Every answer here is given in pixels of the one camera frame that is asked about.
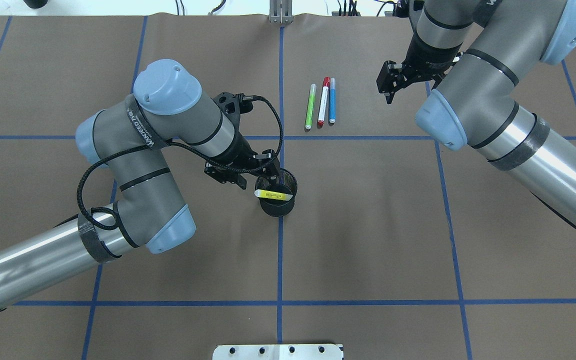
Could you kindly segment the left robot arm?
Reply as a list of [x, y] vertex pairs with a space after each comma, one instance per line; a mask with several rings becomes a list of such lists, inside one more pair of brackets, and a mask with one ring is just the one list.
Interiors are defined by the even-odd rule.
[[186, 150], [208, 177], [246, 189], [247, 174], [279, 175], [283, 136], [267, 97], [210, 95], [176, 60], [147, 64], [128, 95], [77, 128], [88, 167], [73, 191], [76, 214], [0, 250], [0, 313], [135, 249], [158, 255], [190, 240], [197, 225], [166, 150]]

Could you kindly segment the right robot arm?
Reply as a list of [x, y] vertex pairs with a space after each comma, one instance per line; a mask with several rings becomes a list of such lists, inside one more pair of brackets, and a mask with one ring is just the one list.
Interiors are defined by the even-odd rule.
[[473, 148], [576, 229], [576, 146], [511, 96], [537, 63], [574, 50], [576, 0], [398, 0], [394, 16], [413, 35], [375, 80], [386, 102], [434, 81], [416, 125], [449, 150]]

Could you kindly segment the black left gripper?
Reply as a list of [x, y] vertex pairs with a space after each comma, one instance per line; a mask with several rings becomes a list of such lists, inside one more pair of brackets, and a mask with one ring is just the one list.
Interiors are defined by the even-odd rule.
[[[247, 139], [239, 132], [234, 136], [232, 144], [224, 153], [210, 159], [217, 164], [256, 174], [259, 179], [265, 179], [270, 183], [277, 183], [281, 175], [278, 153], [268, 149], [258, 154], [252, 150]], [[215, 167], [210, 162], [206, 162], [205, 174], [218, 183], [231, 183], [243, 191], [247, 189], [247, 180], [240, 173], [235, 173], [224, 167]]]

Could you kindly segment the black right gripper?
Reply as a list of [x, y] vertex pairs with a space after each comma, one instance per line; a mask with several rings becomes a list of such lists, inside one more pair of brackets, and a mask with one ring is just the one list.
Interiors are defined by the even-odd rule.
[[437, 88], [446, 77], [446, 71], [456, 63], [460, 47], [460, 44], [451, 48], [433, 47], [419, 35], [413, 35], [402, 65], [392, 60], [382, 64], [375, 80], [377, 91], [384, 95], [386, 104], [391, 105], [400, 88], [430, 80]]

